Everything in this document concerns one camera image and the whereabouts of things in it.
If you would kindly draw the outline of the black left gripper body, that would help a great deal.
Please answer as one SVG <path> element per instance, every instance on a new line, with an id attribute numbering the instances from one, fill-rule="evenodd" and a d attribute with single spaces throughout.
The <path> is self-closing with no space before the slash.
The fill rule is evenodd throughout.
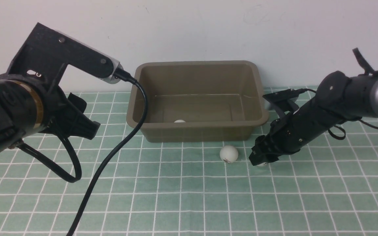
<path id="1" fill-rule="evenodd" d="M 52 91 L 50 86 L 39 84 L 38 91 L 43 99 L 43 124 L 38 133 L 52 134 L 62 133 L 66 136 L 67 97 L 64 91 L 56 85 Z"/>

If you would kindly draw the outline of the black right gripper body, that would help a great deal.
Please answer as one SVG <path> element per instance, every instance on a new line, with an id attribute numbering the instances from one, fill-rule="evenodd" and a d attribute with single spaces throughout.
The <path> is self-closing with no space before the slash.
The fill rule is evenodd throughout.
<path id="1" fill-rule="evenodd" d="M 255 148 L 266 154 L 290 155 L 311 141 L 311 114 L 288 113 L 275 120 L 267 135 L 256 138 Z"/>

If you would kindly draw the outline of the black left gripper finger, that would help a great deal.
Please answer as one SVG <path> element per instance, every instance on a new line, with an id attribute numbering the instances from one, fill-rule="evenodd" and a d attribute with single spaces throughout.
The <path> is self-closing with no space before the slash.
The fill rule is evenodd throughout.
<path id="1" fill-rule="evenodd" d="M 67 115 L 84 114 L 87 103 L 79 96 L 69 93 L 67 97 Z"/>
<path id="2" fill-rule="evenodd" d="M 82 113 L 66 116 L 66 136 L 77 136 L 92 140 L 98 132 L 100 123 L 91 121 Z"/>

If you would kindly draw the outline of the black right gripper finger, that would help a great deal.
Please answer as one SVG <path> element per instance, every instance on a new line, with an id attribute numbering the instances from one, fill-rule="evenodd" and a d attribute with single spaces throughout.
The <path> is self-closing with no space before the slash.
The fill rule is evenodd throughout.
<path id="1" fill-rule="evenodd" d="M 279 160 L 279 154 L 266 154 L 266 162 L 273 163 Z"/>
<path id="2" fill-rule="evenodd" d="M 266 162 L 266 156 L 260 150 L 257 150 L 255 147 L 252 147 L 251 153 L 249 155 L 249 161 L 252 164 L 252 166 L 256 166 L 260 163 Z"/>

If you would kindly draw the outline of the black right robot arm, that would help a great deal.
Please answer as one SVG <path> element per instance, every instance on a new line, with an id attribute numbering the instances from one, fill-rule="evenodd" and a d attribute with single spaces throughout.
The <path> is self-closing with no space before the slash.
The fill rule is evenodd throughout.
<path id="1" fill-rule="evenodd" d="M 301 107 L 290 98 L 284 100 L 288 106 L 280 106 L 272 100 L 277 95 L 264 96 L 279 118 L 271 123 L 267 135 L 256 138 L 249 156 L 253 166 L 295 154 L 336 125 L 363 117 L 378 118 L 378 74 L 347 77 L 340 71 L 331 73 Z"/>

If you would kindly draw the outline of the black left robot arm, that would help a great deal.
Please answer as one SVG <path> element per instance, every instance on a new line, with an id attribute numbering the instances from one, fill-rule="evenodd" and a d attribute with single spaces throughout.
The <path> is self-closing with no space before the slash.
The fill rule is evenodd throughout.
<path id="1" fill-rule="evenodd" d="M 36 76 L 0 75 L 0 153 L 35 133 L 92 140 L 100 127 L 84 115 L 86 102 Z"/>

